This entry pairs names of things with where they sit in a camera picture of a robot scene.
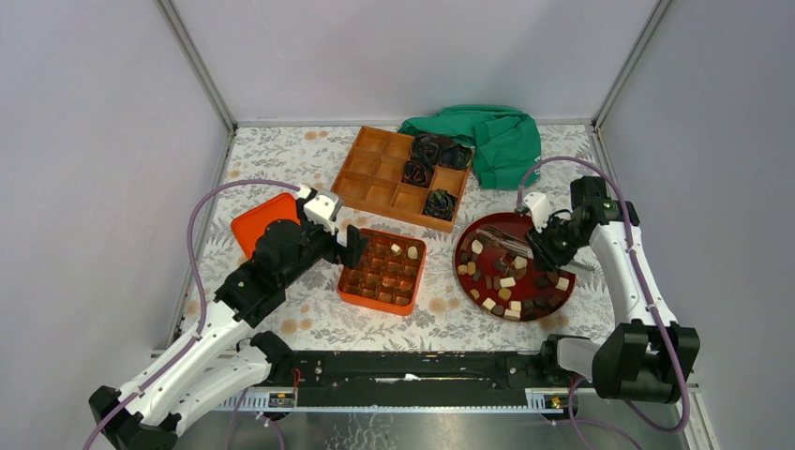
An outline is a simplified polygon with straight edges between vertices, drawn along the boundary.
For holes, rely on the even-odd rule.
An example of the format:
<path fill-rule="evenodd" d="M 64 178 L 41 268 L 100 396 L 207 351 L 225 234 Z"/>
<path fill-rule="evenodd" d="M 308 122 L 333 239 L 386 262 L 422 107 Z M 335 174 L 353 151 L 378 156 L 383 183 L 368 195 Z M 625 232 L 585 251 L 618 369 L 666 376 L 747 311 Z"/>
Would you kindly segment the orange chocolate box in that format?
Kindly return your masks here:
<path fill-rule="evenodd" d="M 427 255 L 427 244 L 409 236 L 362 229 L 370 241 L 355 269 L 344 268 L 337 282 L 342 301 L 398 316 L 413 313 Z M 402 248 L 394 255 L 390 246 Z M 407 248 L 417 247 L 419 257 L 411 260 Z"/>

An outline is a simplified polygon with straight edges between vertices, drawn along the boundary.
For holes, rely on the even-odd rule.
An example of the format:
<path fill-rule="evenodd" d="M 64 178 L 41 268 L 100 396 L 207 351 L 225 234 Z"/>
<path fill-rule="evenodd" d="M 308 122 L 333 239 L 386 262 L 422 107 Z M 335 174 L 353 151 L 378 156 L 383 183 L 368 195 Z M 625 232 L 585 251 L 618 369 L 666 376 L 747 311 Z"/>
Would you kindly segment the metal serving tongs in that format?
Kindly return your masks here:
<path fill-rule="evenodd" d="M 503 248 L 523 258 L 532 258 L 531 246 L 524 238 L 515 237 L 494 226 L 486 226 L 475 230 L 478 239 L 491 247 Z"/>

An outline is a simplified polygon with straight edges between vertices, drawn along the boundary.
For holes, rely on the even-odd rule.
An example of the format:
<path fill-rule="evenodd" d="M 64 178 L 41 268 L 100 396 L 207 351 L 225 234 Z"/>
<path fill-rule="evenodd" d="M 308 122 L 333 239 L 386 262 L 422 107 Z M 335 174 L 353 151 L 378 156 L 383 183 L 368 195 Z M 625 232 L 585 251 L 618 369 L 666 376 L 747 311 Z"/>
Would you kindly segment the red round plate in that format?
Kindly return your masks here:
<path fill-rule="evenodd" d="M 532 220 L 515 213 L 477 219 L 453 250 L 453 272 L 468 298 L 486 313 L 511 322 L 540 321 L 570 298 L 577 277 L 536 267 L 527 239 Z"/>

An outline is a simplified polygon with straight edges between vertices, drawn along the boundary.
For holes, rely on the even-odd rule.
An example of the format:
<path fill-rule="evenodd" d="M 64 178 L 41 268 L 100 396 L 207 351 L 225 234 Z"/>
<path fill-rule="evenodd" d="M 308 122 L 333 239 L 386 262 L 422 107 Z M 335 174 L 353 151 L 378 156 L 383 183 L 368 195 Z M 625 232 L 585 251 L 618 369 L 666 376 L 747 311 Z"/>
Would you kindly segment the orange box lid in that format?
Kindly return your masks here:
<path fill-rule="evenodd" d="M 300 223 L 295 198 L 289 193 L 281 193 L 232 220 L 232 234 L 247 258 L 252 256 L 256 241 L 267 226 L 282 219 Z"/>

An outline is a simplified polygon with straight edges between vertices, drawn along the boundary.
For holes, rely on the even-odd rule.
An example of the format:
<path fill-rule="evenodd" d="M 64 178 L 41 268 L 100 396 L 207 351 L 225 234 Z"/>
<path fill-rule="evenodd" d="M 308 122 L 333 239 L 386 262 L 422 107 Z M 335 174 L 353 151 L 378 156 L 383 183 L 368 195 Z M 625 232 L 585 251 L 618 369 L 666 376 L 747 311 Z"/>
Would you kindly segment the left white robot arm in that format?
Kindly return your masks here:
<path fill-rule="evenodd" d="M 307 219 L 268 224 L 250 259 L 226 277 L 189 331 L 138 377 L 91 395 L 97 426 L 84 447 L 104 435 L 116 449 L 172 449 L 191 425 L 233 394 L 261 382 L 285 382 L 291 349 L 274 333 L 255 329 L 318 261 L 359 264 L 369 239 L 354 226 L 346 234 L 340 244 L 336 231 Z"/>

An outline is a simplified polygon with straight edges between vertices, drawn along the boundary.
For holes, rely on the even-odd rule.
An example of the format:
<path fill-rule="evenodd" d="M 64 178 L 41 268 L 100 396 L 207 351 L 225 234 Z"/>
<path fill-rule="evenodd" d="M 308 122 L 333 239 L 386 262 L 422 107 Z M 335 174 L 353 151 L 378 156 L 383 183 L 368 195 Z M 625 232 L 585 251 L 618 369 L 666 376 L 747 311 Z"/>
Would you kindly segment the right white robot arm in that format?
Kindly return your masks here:
<path fill-rule="evenodd" d="M 542 347 L 537 371 L 560 386 L 574 373 L 592 383 L 600 398 L 674 403 L 686 386 L 700 340 L 665 304 L 643 253 L 634 206 L 613 199 L 607 182 L 583 176 L 570 185 L 571 214 L 553 213 L 547 197 L 523 196 L 519 213 L 532 219 L 526 234 L 534 266 L 552 272 L 573 268 L 589 248 L 603 271 L 616 327 L 597 344 L 585 337 L 554 335 Z"/>

